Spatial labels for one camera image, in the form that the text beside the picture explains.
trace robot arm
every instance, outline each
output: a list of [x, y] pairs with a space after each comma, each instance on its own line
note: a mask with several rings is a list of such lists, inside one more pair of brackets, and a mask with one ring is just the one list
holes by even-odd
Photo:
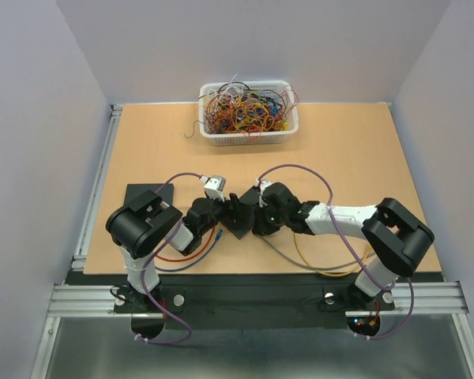
[[[308, 235], [338, 234], [327, 204], [300, 203], [279, 182], [260, 181], [255, 185], [259, 196], [253, 229], [256, 235], [270, 235], [282, 226]], [[379, 286], [364, 271], [354, 283], [360, 298], [367, 301], [398, 276], [412, 276], [434, 241], [432, 231], [395, 199], [386, 198], [379, 205], [365, 207], [333, 206], [331, 210], [345, 236], [367, 240], [377, 255], [367, 271]]]
[[155, 266], [146, 263], [154, 258], [153, 250], [162, 240], [187, 256], [201, 245], [202, 236], [219, 222], [237, 238], [251, 228], [252, 207], [242, 204], [234, 193], [230, 193], [230, 199], [224, 197], [224, 178], [202, 176], [201, 181], [205, 197], [195, 199], [184, 217], [153, 191], [146, 191], [107, 220], [106, 229], [124, 257], [128, 282], [139, 294], [145, 295], [142, 272], [148, 292], [160, 283]]

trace wooden table surface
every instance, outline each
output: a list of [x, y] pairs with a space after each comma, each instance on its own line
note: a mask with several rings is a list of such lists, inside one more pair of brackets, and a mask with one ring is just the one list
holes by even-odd
[[[325, 176], [334, 191], [334, 205], [372, 205], [395, 197], [424, 221], [389, 108], [386, 104], [300, 104], [299, 131], [283, 144], [212, 146], [198, 131], [190, 135], [195, 116], [192, 104], [126, 105], [112, 151], [96, 224], [91, 236], [87, 274], [125, 273], [119, 249], [105, 231], [108, 216], [123, 203], [129, 183], [160, 183], [182, 171], [221, 175], [225, 193], [248, 190], [256, 177], [281, 163], [306, 165]], [[284, 183], [300, 201], [326, 201], [328, 192], [313, 175], [283, 168], [267, 176]], [[183, 212], [203, 197], [196, 178], [177, 178], [174, 206]], [[300, 261], [292, 232], [284, 227], [270, 241]], [[350, 238], [356, 251], [366, 243]], [[335, 235], [300, 235], [299, 244], [314, 265], [333, 266], [352, 261]], [[182, 257], [168, 246], [165, 257]], [[180, 263], [156, 261], [162, 268]], [[440, 272], [432, 247], [419, 266], [422, 272]], [[241, 241], [224, 231], [214, 250], [190, 273], [307, 272], [279, 257], [263, 241], [246, 235]]]

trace yellow cable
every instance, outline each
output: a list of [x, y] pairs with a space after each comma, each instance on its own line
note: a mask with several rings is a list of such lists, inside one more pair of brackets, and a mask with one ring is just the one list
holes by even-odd
[[[299, 256], [302, 258], [302, 260], [308, 265], [309, 267], [313, 267], [313, 265], [307, 260], [307, 258], [303, 255], [303, 253], [300, 251], [299, 244], [297, 242], [297, 234], [293, 233], [293, 242], [295, 243], [295, 248], [297, 249], [297, 253], [299, 253]], [[363, 254], [362, 261], [365, 261], [368, 257], [369, 254], [371, 253], [372, 249], [370, 246], [368, 246], [365, 249], [365, 253]], [[341, 277], [341, 276], [348, 276], [349, 274], [352, 274], [356, 270], [360, 268], [359, 264], [355, 264], [355, 267], [352, 268], [351, 270], [347, 272], [327, 272], [327, 271], [319, 271], [315, 270], [318, 274], [324, 275], [324, 276], [332, 276], [332, 277]]]

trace white basket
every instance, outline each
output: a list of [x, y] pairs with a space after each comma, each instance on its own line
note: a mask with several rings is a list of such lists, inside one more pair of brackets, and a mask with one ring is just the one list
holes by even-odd
[[[295, 97], [292, 92], [292, 87], [286, 81], [245, 81], [245, 84], [253, 90], [266, 90], [272, 89], [277, 93], [286, 91], [290, 102], [295, 103]], [[297, 108], [294, 107], [290, 115], [286, 118], [288, 123], [288, 130], [279, 132], [263, 132], [263, 133], [250, 133], [243, 135], [241, 133], [229, 133], [229, 134], [210, 134], [206, 130], [204, 124], [204, 114], [207, 107], [207, 99], [209, 92], [217, 91], [225, 83], [210, 83], [200, 88], [200, 98], [198, 100], [198, 121], [200, 124], [200, 134], [207, 137], [212, 144], [217, 146], [225, 146], [230, 144], [280, 144], [285, 142], [288, 137], [299, 129], [299, 115], [297, 114]]]

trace white wall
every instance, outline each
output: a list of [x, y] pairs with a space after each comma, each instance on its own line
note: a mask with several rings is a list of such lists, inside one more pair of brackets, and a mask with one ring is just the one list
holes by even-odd
[[442, 268], [474, 334], [474, 0], [453, 0], [392, 107]]
[[285, 78], [302, 101], [391, 101], [450, 0], [57, 0], [112, 103]]
[[0, 1], [0, 378], [29, 377], [108, 109], [55, 2]]

